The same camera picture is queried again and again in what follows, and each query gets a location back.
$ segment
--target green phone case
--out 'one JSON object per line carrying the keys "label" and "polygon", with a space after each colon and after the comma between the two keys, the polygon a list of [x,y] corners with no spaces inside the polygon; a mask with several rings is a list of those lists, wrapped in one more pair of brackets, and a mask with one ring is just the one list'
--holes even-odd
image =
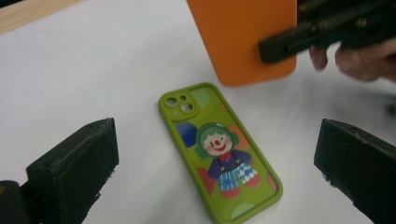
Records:
{"label": "green phone case", "polygon": [[216,223],[242,223],[276,203],[282,184],[219,90],[164,94],[163,120]]}

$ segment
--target orange phone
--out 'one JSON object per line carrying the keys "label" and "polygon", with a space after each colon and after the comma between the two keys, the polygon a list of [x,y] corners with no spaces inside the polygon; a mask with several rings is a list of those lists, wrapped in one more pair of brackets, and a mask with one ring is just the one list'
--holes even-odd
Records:
{"label": "orange phone", "polygon": [[258,43],[297,24],[297,0],[187,0],[220,82],[241,86],[285,77],[296,58],[262,63]]}

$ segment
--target clown illustration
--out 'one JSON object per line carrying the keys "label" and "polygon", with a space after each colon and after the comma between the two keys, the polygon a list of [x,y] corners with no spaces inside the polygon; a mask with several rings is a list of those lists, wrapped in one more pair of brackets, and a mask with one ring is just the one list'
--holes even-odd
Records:
{"label": "clown illustration", "polygon": [[215,185],[219,185],[224,197],[235,198],[240,192],[240,183],[250,188],[260,183],[251,156],[235,149],[239,143],[236,133],[221,124],[206,124],[198,130],[196,143],[201,158],[213,158],[207,173],[200,171],[210,193]]}

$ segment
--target white surface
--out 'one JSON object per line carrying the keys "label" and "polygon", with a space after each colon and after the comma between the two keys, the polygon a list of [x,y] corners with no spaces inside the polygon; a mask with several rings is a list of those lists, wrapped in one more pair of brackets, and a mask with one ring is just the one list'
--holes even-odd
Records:
{"label": "white surface", "polygon": [[112,117],[120,165],[84,223],[210,223],[157,109],[163,93],[203,81],[219,86],[284,185],[248,223],[371,223],[322,178],[314,152],[324,118],[396,145],[385,109],[396,85],[352,80],[333,61],[317,73],[304,53],[290,77],[225,88],[184,0],[85,0],[0,35],[0,179],[24,183],[32,161]]}

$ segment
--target human hand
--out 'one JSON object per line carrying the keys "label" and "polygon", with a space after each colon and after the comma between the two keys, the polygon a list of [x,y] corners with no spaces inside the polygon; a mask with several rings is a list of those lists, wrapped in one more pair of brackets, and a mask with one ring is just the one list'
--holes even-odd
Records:
{"label": "human hand", "polygon": [[[309,54],[317,70],[326,67],[326,49],[312,46]],[[362,49],[338,49],[335,62],[341,72],[359,80],[373,81],[384,77],[396,82],[396,38]]]}

